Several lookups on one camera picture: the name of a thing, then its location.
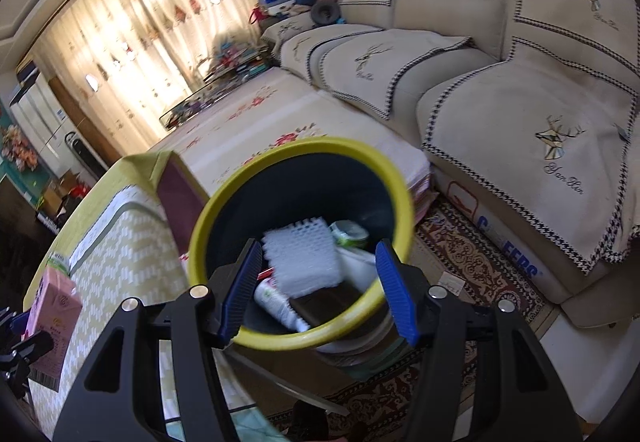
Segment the white foam net wrap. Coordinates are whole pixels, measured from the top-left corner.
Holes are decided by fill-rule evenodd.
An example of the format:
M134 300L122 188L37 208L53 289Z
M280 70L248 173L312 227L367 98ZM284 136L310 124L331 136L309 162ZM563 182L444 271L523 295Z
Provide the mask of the white foam net wrap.
M290 298L333 288L344 280L334 238L321 217L265 232L262 246L278 289Z

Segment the pink strawberry milk carton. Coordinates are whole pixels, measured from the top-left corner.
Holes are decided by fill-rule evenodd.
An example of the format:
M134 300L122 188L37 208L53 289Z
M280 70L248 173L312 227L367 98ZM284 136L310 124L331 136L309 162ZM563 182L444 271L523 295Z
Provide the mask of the pink strawberry milk carton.
M58 392L65 356L82 310L76 284L59 269L48 265L44 270L34 302L29 311L25 335L47 332L53 347L40 356L29 378L43 387Z

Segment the yellow rim trash bin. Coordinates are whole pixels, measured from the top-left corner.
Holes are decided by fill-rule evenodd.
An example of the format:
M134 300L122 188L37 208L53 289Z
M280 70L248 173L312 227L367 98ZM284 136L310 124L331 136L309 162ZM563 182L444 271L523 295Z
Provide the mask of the yellow rim trash bin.
M414 210L398 168L362 142L316 137L248 162L206 202L190 240L191 284L234 279L257 259L265 232L313 217L352 220L368 232L368 248L388 239L408 258Z

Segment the white tube in bin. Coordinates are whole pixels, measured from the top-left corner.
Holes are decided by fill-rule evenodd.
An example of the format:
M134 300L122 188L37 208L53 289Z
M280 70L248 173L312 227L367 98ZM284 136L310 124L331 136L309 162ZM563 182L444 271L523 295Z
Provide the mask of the white tube in bin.
M254 301L283 327L292 332L306 332L310 325L292 308L288 297L273 283L272 278L261 280L254 292Z

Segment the white cup in bin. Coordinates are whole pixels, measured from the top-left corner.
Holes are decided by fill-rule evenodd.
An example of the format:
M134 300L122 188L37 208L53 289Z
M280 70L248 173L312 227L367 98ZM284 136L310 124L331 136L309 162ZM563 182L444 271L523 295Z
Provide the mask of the white cup in bin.
M375 255L356 248L336 247L344 280L359 292L365 293L378 278Z

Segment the patterned dark floor rug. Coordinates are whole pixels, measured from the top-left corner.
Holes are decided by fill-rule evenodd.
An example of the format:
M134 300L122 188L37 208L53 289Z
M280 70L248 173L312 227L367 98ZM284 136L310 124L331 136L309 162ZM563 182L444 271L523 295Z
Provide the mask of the patterned dark floor rug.
M431 396L436 408L451 410L452 401L469 404L477 369L475 340L494 328L500 299L510 299L523 321L542 336L558 316L555 307L506 260L488 239L444 197L438 197L416 227L413 253L420 266L433 264L442 275L459 276L461 295L435 299L426 295L417 347L407 342L387 352L380 370L349 368L352 384L334 394L347 416L324 414L297 402L272 416L292 441L304 429L321 440L397 441L412 404Z

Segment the green white can in bin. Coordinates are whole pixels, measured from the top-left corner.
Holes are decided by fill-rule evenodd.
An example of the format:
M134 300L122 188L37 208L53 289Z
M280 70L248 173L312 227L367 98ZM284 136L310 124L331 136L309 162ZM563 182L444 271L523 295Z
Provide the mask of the green white can in bin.
M335 221L329 230L335 242L342 247L360 248L369 238L369 233L362 226L350 220Z

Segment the green patterned table cloth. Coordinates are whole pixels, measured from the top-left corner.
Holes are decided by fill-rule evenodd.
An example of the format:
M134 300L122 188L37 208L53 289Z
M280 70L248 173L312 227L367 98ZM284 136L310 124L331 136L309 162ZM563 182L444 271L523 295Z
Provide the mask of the green patterned table cloth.
M32 390L43 434L54 440L67 394L122 301L145 305L175 300L194 285L180 261L207 199L171 151L117 161L89 191L52 243L70 261L82 303L62 369L60 388ZM177 406L170 343L160 341L160 390Z

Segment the floral beige floor mat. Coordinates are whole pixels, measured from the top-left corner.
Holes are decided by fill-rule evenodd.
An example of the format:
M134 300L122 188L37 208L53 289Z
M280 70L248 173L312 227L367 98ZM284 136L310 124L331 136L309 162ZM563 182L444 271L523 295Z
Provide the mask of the floral beige floor mat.
M381 151L405 177L416 217L433 202L422 151L362 111L298 76L272 68L170 132L152 147L172 150L209 194L274 148L311 137L356 139Z

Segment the black tower fan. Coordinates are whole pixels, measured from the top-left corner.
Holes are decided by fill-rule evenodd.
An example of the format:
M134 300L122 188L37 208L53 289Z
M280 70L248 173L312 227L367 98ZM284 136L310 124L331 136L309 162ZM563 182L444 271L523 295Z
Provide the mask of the black tower fan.
M71 131L65 134L64 143L80 164L99 180L107 171L103 162L89 149L78 133Z

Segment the green label plastic bottle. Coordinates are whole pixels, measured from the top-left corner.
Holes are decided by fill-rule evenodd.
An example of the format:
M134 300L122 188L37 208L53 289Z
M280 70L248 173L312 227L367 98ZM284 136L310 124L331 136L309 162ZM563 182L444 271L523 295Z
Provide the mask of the green label plastic bottle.
M66 277L70 277L70 261L63 254L52 252L47 260L47 266L51 266Z

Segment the cluttered glass low table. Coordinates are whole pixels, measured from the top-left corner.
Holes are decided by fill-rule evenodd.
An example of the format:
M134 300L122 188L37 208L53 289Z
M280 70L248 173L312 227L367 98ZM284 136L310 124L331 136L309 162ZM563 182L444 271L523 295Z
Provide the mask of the cluttered glass low table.
M208 76L201 88L163 113L160 116L160 124L168 132L179 128L270 68L271 59L266 46L244 50L234 64L229 64Z

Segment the cream embroidered curtains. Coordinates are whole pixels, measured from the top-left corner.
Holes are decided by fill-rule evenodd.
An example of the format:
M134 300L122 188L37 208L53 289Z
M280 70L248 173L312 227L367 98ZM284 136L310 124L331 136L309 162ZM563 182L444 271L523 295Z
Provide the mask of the cream embroidered curtains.
M257 0L70 0L32 46L119 154L163 139L160 117L204 84L226 43L256 41Z

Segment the beige covered sofa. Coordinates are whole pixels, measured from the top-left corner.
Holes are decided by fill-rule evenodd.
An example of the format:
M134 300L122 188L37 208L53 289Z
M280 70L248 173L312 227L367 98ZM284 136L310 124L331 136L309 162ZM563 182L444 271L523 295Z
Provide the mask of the beige covered sofa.
M636 0L337 1L265 31L280 66L421 148L574 325L636 316Z

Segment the artificial flower decoration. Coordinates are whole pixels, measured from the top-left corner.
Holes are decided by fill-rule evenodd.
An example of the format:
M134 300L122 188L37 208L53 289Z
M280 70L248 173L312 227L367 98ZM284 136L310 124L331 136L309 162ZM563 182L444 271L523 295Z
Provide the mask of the artificial flower decoration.
M1 129L1 157L13 163L18 172L39 167L37 153L15 124Z

